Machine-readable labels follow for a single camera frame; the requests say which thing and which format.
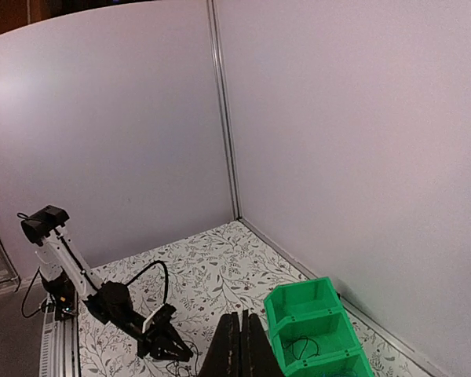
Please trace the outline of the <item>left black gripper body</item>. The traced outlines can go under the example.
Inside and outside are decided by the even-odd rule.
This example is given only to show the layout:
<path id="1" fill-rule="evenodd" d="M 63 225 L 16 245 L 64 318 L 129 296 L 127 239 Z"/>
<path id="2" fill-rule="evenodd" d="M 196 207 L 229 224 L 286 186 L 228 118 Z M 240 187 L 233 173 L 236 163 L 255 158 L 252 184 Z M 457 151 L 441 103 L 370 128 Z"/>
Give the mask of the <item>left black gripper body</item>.
<path id="1" fill-rule="evenodd" d="M 163 323 L 161 326 L 152 326 L 145 334 L 142 333 L 141 326 L 145 317 L 137 312 L 133 312 L 131 323 L 135 327 L 133 337 L 137 340 L 137 356 L 144 358 L 151 356 L 152 346 L 159 340 L 164 339 L 165 330 L 171 328 L 170 322 Z"/>

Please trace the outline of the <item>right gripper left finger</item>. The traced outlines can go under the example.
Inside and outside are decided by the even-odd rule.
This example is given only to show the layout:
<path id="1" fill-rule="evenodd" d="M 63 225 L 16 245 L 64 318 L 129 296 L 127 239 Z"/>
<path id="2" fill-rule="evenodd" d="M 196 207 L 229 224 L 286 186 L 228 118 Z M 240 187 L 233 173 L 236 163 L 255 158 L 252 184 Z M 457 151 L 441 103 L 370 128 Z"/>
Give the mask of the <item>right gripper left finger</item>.
<path id="1" fill-rule="evenodd" d="M 236 377 L 240 375 L 240 327 L 238 313 L 223 314 L 198 377 Z"/>

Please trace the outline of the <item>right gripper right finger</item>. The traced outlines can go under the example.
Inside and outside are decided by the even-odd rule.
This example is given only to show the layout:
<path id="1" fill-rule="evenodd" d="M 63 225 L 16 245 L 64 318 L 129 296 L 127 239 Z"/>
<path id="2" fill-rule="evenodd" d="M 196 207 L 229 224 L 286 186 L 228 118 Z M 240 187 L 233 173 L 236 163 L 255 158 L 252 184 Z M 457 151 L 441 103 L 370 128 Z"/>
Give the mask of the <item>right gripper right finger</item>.
<path id="1" fill-rule="evenodd" d="M 241 376 L 284 377 L 257 314 L 243 311 Z"/>

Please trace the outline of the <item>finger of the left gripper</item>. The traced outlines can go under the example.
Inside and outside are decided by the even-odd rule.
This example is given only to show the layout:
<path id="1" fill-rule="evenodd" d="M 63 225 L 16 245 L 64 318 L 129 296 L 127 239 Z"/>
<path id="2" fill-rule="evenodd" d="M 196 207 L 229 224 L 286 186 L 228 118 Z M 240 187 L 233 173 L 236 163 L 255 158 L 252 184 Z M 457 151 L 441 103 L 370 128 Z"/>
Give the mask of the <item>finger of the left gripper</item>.
<path id="1" fill-rule="evenodd" d="M 152 346 L 151 356 L 160 361 L 188 361 L 188 347 L 168 339 L 159 339 Z"/>
<path id="2" fill-rule="evenodd" d="M 190 361 L 192 351 L 174 328 L 167 328 L 164 334 L 164 359 L 169 361 Z"/>

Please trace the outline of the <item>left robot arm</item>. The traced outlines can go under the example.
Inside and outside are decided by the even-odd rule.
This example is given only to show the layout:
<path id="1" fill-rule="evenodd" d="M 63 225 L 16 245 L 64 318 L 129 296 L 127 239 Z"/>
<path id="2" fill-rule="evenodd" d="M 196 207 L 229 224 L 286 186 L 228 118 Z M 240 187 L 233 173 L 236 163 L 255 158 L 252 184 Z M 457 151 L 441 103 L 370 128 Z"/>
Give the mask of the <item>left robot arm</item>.
<path id="1" fill-rule="evenodd" d="M 31 215 L 16 216 L 28 241 L 37 247 L 44 289 L 58 305 L 71 294 L 77 295 L 93 317 L 102 324 L 113 324 L 137 342 L 139 358 L 186 362 L 193 357 L 171 324 L 176 309 L 167 302 L 169 273 L 165 262 L 149 263 L 126 283 L 104 282 L 76 250 L 66 227 L 67 211 L 48 205 Z M 164 272 L 162 304 L 144 317 L 133 308 L 130 285 L 157 265 Z"/>

